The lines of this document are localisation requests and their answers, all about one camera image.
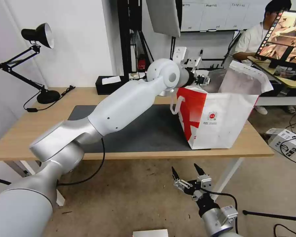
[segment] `desk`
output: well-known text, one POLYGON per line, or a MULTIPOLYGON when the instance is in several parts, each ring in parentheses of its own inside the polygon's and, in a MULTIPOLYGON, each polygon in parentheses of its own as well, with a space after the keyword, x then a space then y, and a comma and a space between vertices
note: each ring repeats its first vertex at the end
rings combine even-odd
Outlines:
MULTIPOLYGON (((296 89, 296 81, 292 81, 283 77, 274 76, 275 69, 269 68, 270 60, 266 60, 264 62, 259 62, 257 58, 249 56, 248 59, 254 63, 254 66, 266 73, 269 79, 275 80, 281 84, 283 84, 285 87, 282 90, 283 94, 286 94, 289 89, 296 89)), ((265 106, 265 105, 296 105, 296 97, 260 97, 257 101, 256 105, 265 106)))
MULTIPOLYGON (((51 88, 63 92, 65 88, 51 88)), ((31 174, 38 169, 36 157, 29 150, 29 145, 38 136, 62 120, 68 119, 76 105, 96 105, 107 95, 97 95, 95 88, 76 88, 51 108, 37 113, 25 113, 18 122, 0 140, 0 161, 20 160, 31 174)), ((157 97, 155 104, 170 104, 171 98, 157 97)), ((44 108, 36 103, 33 107, 44 108)), ((169 159, 169 158, 232 158, 215 188, 221 192, 245 157, 270 157, 274 153, 264 142, 253 126, 247 122, 230 149, 167 151, 167 152, 127 152, 106 153, 106 159, 169 159)), ((87 153, 86 160, 100 160, 101 153, 87 153)), ((58 204, 63 205, 60 197, 58 204)))

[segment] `person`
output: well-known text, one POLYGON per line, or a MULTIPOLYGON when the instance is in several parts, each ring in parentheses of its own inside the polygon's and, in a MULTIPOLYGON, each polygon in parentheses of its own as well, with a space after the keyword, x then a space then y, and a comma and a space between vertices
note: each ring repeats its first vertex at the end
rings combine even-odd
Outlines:
MULTIPOLYGON (((246 65, 251 66, 252 63, 250 60, 247 59, 247 57, 255 56, 268 30, 271 28, 277 14, 282 10, 290 10, 291 6, 292 3, 290 0, 272 0, 271 2, 269 2, 269 4, 267 4, 265 7, 263 22, 260 22, 259 24, 253 26, 245 33, 243 33, 236 45, 233 58, 246 65)), ((255 106, 254 108, 260 114, 267 114, 267 110, 262 106, 255 106)), ((289 106, 288 112, 294 113, 294 107, 289 106)))

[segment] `red object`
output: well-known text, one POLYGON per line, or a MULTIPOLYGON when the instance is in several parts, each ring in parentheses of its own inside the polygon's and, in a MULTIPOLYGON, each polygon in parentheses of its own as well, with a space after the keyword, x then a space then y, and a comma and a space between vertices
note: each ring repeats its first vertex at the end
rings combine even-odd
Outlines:
POLYGON ((146 71, 146 60, 145 60, 145 57, 144 55, 139 55, 138 57, 138 71, 141 71, 141 72, 144 72, 146 71))
POLYGON ((183 96, 185 101, 182 101, 180 112, 183 118, 184 135, 187 140, 192 136, 191 126, 198 128, 206 100, 205 93, 199 93, 186 88, 179 88, 177 97, 183 96))

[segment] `red and white paper bag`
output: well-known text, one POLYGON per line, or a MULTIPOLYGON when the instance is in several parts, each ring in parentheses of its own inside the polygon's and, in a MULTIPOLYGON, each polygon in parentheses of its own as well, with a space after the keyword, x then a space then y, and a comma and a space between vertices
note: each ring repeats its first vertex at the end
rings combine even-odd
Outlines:
POLYGON ((209 73, 211 84, 180 88, 175 110, 192 149, 231 148, 261 93, 273 89, 261 71, 233 61, 209 73))

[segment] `whiteboard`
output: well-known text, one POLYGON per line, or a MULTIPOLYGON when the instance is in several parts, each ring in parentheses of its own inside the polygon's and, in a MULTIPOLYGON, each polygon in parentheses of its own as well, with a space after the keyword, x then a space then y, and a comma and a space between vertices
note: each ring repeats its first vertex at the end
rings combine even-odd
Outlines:
MULTIPOLYGON (((296 0, 291 10, 296 11, 296 0)), ((183 0, 181 31, 244 30, 263 21, 270 0, 183 0)))

